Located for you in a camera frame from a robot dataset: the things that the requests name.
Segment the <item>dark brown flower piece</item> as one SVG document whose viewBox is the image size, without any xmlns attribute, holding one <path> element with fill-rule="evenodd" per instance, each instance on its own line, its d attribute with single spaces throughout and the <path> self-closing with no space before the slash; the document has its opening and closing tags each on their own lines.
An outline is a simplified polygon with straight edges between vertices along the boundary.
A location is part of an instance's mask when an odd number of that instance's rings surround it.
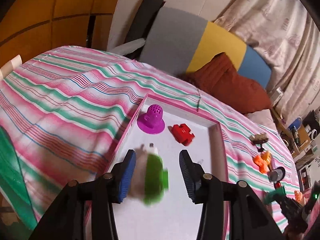
<svg viewBox="0 0 320 240">
<path fill-rule="evenodd" d="M 255 145 L 258 149 L 258 152 L 264 152 L 263 144 L 268 142 L 268 137 L 266 133 L 259 133 L 249 136 L 250 142 Z"/>
</svg>

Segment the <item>blue container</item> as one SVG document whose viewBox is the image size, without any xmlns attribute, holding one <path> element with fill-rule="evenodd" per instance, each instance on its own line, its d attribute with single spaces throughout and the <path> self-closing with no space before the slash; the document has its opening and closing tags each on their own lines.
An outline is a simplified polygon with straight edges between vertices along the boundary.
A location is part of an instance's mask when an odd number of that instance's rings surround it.
<svg viewBox="0 0 320 240">
<path fill-rule="evenodd" d="M 293 122 L 292 124 L 288 127 L 289 130 L 292 130 L 292 129 L 300 129 L 301 125 L 302 125 L 302 121 L 303 119 L 299 116 L 297 117 Z"/>
</svg>

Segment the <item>orange cube blocks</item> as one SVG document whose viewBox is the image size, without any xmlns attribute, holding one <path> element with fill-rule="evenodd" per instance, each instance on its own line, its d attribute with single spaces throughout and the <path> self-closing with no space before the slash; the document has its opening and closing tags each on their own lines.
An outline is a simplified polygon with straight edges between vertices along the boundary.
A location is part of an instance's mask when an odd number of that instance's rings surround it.
<svg viewBox="0 0 320 240">
<path fill-rule="evenodd" d="M 255 163 L 255 165 L 259 167 L 260 173 L 267 174 L 268 172 L 267 162 L 260 155 L 253 157 L 253 163 Z"/>
</svg>

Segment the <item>red puzzle piece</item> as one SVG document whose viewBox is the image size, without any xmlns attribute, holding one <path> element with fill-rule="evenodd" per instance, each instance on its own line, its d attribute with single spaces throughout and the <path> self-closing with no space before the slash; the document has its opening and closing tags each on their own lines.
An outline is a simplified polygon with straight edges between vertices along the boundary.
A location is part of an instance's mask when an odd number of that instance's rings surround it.
<svg viewBox="0 0 320 240">
<path fill-rule="evenodd" d="M 186 124 L 175 124 L 171 129 L 171 133 L 175 140 L 184 146 L 189 146 L 195 138 L 195 135 L 191 133 L 191 129 Z"/>
</svg>

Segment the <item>teal cylinder toy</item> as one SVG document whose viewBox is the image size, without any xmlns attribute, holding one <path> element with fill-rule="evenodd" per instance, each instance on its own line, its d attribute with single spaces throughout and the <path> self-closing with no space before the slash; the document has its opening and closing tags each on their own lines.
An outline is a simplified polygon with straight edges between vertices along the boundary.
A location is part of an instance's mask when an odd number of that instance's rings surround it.
<svg viewBox="0 0 320 240">
<path fill-rule="evenodd" d="M 279 199 L 283 198 L 286 196 L 286 191 L 283 186 L 275 189 L 274 191 L 265 193 L 264 198 L 263 198 L 263 203 L 268 205 L 274 201 L 278 201 Z"/>
</svg>

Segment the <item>magenta perforated cup toy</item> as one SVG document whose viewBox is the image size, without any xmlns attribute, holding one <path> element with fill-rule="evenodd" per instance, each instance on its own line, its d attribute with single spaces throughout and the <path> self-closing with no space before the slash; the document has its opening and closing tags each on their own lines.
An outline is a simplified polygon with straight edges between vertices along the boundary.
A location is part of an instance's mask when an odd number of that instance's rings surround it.
<svg viewBox="0 0 320 240">
<path fill-rule="evenodd" d="M 159 134 L 163 132 L 165 129 L 163 108 L 157 104 L 149 106 L 146 113 L 138 117 L 137 125 L 147 134 Z"/>
</svg>

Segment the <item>dark red cushion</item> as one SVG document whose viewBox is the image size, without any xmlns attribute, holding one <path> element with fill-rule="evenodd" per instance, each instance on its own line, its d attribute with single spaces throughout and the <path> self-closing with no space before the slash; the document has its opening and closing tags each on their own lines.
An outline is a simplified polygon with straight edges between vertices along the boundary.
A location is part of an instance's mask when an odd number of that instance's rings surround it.
<svg viewBox="0 0 320 240">
<path fill-rule="evenodd" d="M 184 74 L 182 79 L 243 115 L 272 106 L 264 88 L 257 81 L 239 75 L 226 53 L 215 55 L 202 68 Z"/>
</svg>

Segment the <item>beige patterned curtain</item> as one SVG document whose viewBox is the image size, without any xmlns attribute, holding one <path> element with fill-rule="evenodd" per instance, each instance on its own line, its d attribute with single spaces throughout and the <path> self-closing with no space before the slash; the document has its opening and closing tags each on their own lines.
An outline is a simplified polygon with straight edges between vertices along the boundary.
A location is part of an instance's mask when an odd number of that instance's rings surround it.
<svg viewBox="0 0 320 240">
<path fill-rule="evenodd" d="M 281 88 L 276 112 L 287 124 L 319 93 L 319 29 L 300 0 L 236 0 L 215 23 L 271 67 L 267 92 Z"/>
</svg>

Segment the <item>wooden side table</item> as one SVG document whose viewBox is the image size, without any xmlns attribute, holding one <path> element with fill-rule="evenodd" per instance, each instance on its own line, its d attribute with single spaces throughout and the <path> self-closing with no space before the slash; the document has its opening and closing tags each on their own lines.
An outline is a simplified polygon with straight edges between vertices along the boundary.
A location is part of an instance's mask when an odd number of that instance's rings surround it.
<svg viewBox="0 0 320 240">
<path fill-rule="evenodd" d="M 280 136 L 289 143 L 288 148 L 293 158 L 302 157 L 302 153 L 310 149 L 311 139 L 303 125 L 300 129 L 289 130 L 284 119 L 272 108 L 271 114 Z"/>
</svg>

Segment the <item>small white box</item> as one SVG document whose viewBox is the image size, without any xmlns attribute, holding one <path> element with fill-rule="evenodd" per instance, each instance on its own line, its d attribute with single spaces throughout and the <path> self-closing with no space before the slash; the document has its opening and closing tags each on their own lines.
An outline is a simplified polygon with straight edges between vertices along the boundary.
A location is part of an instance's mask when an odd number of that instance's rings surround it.
<svg viewBox="0 0 320 240">
<path fill-rule="evenodd" d="M 278 87 L 270 96 L 270 100 L 273 107 L 279 102 L 282 96 L 283 96 L 283 90 L 280 87 Z"/>
</svg>

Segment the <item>white pink-edged tray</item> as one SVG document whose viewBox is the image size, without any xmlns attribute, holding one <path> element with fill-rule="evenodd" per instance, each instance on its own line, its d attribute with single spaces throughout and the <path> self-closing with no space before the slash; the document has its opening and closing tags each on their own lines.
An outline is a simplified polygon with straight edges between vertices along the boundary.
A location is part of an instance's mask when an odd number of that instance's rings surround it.
<svg viewBox="0 0 320 240">
<path fill-rule="evenodd" d="M 137 118 L 158 104 L 163 108 L 165 129 L 159 134 L 147 134 L 139 129 Z M 172 127 L 186 124 L 195 138 L 189 146 L 178 143 Z M 182 106 L 171 99 L 147 94 L 125 129 L 107 172 L 121 162 L 128 150 L 141 155 L 143 146 L 154 143 L 163 166 L 169 173 L 169 189 L 160 202 L 145 205 L 128 195 L 121 204 L 114 204 L 114 218 L 119 239 L 196 239 L 202 206 L 188 197 L 179 165 L 179 153 L 186 149 L 193 162 L 221 181 L 228 180 L 225 146 L 220 123 L 212 117 Z"/>
</svg>

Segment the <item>grey cylinder black base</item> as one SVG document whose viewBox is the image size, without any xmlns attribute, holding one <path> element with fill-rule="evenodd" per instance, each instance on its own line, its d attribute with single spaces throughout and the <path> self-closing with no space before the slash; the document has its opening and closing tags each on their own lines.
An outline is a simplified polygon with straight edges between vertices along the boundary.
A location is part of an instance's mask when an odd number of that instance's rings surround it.
<svg viewBox="0 0 320 240">
<path fill-rule="evenodd" d="M 272 183 L 277 183 L 285 177 L 285 168 L 282 166 L 275 168 L 267 173 L 268 179 Z"/>
</svg>

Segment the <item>red metallic capsule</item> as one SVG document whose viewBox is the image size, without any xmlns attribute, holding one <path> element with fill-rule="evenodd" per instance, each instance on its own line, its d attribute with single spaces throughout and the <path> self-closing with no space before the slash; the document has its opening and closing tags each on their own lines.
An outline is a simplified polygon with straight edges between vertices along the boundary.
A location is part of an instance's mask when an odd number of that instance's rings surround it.
<svg viewBox="0 0 320 240">
<path fill-rule="evenodd" d="M 281 183 L 279 181 L 274 183 L 274 188 L 275 189 L 278 189 L 278 188 L 281 188 L 281 187 L 282 187 L 282 185 L 281 185 Z"/>
</svg>

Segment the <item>yellow orange oval toy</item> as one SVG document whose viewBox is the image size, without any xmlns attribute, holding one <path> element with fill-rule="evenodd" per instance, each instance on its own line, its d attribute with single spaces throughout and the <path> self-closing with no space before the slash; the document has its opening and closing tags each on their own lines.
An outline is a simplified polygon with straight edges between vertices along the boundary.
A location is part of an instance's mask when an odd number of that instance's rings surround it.
<svg viewBox="0 0 320 240">
<path fill-rule="evenodd" d="M 266 163 L 267 166 L 270 165 L 272 157 L 271 157 L 271 154 L 269 151 L 262 152 L 261 158 L 264 160 L 264 162 Z"/>
</svg>

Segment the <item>green white round toy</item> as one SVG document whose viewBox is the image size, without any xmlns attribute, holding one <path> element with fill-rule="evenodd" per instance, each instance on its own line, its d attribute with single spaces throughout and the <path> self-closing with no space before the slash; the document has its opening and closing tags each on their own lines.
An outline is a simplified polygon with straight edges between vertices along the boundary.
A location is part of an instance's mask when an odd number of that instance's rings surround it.
<svg viewBox="0 0 320 240">
<path fill-rule="evenodd" d="M 169 173 L 163 167 L 163 160 L 158 155 L 154 143 L 143 146 L 135 168 L 135 189 L 145 205 L 161 201 L 164 192 L 169 189 Z"/>
</svg>

